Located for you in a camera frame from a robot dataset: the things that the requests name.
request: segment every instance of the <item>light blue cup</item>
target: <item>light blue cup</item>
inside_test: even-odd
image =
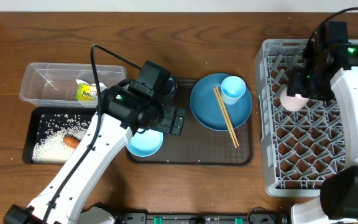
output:
[[[246,83],[243,79],[235,76],[225,78],[222,82],[221,89],[223,102],[227,105],[237,103],[247,91]]]
[[[161,132],[147,130],[143,134],[136,133],[127,144],[127,149],[135,156],[151,156],[160,149],[162,140],[163,134]]]

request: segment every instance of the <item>clear plastic container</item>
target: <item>clear plastic container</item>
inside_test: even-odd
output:
[[[122,66],[97,65],[99,82],[108,88],[126,78]],[[24,74],[20,99],[36,106],[93,108],[95,101],[75,99],[80,79],[94,84],[91,65],[68,63],[30,63]]]

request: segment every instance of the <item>green indicator light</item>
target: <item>green indicator light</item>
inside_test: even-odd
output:
[[[117,95],[117,96],[116,96],[116,99],[117,99],[117,100],[122,100],[122,96],[121,96],[121,95]]]
[[[348,51],[350,54],[353,54],[353,53],[356,51],[356,49],[353,48],[353,47],[348,47],[348,48],[347,48],[347,51]]]

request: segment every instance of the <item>sausage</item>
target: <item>sausage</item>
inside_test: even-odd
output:
[[[74,138],[73,136],[65,136],[63,138],[63,142],[68,146],[68,147],[72,147],[73,149],[76,149],[80,143],[79,140],[77,140],[76,138]]]

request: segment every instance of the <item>yellow package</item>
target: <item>yellow package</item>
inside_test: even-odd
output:
[[[96,89],[96,86],[80,83],[78,85],[75,99],[82,101],[96,101],[98,99],[98,91]]]

